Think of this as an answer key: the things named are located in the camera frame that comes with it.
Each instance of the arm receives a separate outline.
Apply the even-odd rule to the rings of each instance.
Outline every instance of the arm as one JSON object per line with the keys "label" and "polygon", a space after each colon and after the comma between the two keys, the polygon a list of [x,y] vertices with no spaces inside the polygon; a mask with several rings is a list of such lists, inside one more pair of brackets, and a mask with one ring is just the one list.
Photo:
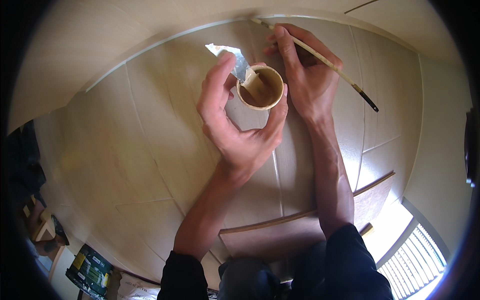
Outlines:
{"label": "arm", "polygon": [[311,32],[291,24],[276,24],[265,49],[283,57],[292,102],[307,124],[312,138],[315,198],[320,226],[327,239],[338,229],[353,224],[353,193],[338,147],[332,118],[332,103],[339,76],[302,48],[295,47],[292,34],[341,69],[342,61]]}
{"label": "arm", "polygon": [[175,237],[173,251],[202,260],[212,247],[227,214],[233,195],[271,156],[282,140],[287,116],[287,86],[279,103],[270,110],[262,129],[239,131],[225,113],[225,104],[236,78],[230,74],[235,56],[226,52],[202,83],[197,110],[204,121],[205,135],[221,153],[214,175],[205,191],[186,215]]}

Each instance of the forearm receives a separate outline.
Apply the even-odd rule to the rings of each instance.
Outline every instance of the forearm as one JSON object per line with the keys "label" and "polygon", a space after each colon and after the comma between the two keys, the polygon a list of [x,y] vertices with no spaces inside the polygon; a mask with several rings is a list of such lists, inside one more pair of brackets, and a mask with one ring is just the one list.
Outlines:
{"label": "forearm", "polygon": [[230,170],[221,161],[175,236],[173,251],[192,255],[199,261],[212,247],[235,192],[249,176]]}
{"label": "forearm", "polygon": [[332,116],[306,123],[313,145],[318,218],[328,239],[339,228],[353,224],[353,193],[338,147]]}

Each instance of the left hand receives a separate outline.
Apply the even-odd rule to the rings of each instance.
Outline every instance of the left hand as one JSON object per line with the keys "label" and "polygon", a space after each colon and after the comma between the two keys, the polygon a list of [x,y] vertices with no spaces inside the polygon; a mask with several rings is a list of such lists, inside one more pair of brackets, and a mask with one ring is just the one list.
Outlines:
{"label": "left hand", "polygon": [[233,53],[225,52],[208,71],[202,82],[197,111],[204,121],[204,134],[222,155],[220,164],[226,168],[227,174],[246,182],[282,141],[282,130],[288,112],[287,85],[284,84],[283,96],[278,104],[270,109],[264,128],[240,131],[225,112],[225,104],[233,98],[230,90],[237,81],[230,74],[235,61]]}

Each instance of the wooden floor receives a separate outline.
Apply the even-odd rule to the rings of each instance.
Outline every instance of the wooden floor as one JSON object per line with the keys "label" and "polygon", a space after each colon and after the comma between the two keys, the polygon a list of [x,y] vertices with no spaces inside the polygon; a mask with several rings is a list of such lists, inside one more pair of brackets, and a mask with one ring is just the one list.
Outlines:
{"label": "wooden floor", "polygon": [[[340,81],[333,114],[353,191],[395,171],[388,201],[401,197],[420,136],[418,55],[348,25],[306,18],[269,19],[307,28],[344,63],[344,72],[376,103],[375,113]],[[157,46],[120,66],[88,93],[35,119],[47,183],[42,194],[72,240],[88,243],[113,265],[160,281],[177,228],[219,161],[195,110],[216,58],[205,44],[242,49],[284,76],[266,57],[266,28],[238,21]],[[267,111],[235,99],[226,111],[243,130],[263,127]],[[236,195],[224,228],[256,224],[314,208],[311,142],[291,102],[283,142]],[[228,253],[218,240],[202,260],[209,286]]]}

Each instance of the paint brush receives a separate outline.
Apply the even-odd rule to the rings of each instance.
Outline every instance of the paint brush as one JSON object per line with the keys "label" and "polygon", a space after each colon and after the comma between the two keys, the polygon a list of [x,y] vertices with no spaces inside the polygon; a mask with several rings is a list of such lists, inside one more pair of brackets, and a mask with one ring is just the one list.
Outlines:
{"label": "paint brush", "polygon": [[[267,27],[268,29],[271,29],[271,30],[275,29],[275,27],[273,27],[269,23],[264,22],[262,20],[259,20],[259,19],[250,19],[250,20],[257,23],[257,24],[260,24],[264,27]],[[312,47],[308,46],[307,44],[300,41],[299,39],[297,39],[294,36],[292,36],[292,39],[293,39],[293,42],[295,44],[299,45],[300,47],[302,47],[305,50],[307,50],[308,52],[310,52],[313,56],[318,58],[321,62],[323,62],[325,65],[330,67],[333,71],[335,71],[338,75],[340,75],[340,77],[342,77],[346,82],[348,82],[348,84],[351,85],[360,94],[360,96],[362,96],[362,98],[365,99],[365,101],[367,101],[367,103],[372,107],[372,109],[374,111],[378,112],[378,107],[375,105],[375,103],[373,103],[373,101],[371,101],[370,98],[368,98],[368,96],[365,94],[365,92],[362,91],[362,89],[355,82],[353,82],[353,80],[351,80],[350,77],[348,77],[345,73],[343,73],[341,70],[339,70],[328,59],[326,59],[325,56],[323,56],[322,54],[315,51]]]}

